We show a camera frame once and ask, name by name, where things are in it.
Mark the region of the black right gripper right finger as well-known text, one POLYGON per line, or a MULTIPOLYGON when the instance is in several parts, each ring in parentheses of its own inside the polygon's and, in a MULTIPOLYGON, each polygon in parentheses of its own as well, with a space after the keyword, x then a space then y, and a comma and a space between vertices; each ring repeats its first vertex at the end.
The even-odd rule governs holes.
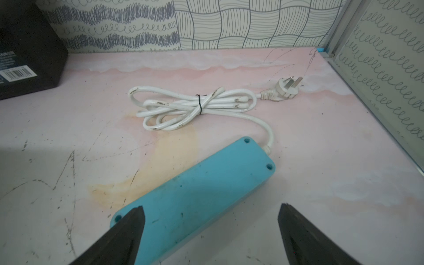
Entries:
POLYGON ((291 265, 359 264, 290 204, 281 205, 278 224, 291 265))

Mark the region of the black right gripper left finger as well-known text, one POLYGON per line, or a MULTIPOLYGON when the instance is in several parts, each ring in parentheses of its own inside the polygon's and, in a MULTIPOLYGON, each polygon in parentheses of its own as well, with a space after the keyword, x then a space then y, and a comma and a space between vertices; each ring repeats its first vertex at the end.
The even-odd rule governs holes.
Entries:
POLYGON ((132 209, 72 264, 134 265, 144 226, 143 207, 132 209))

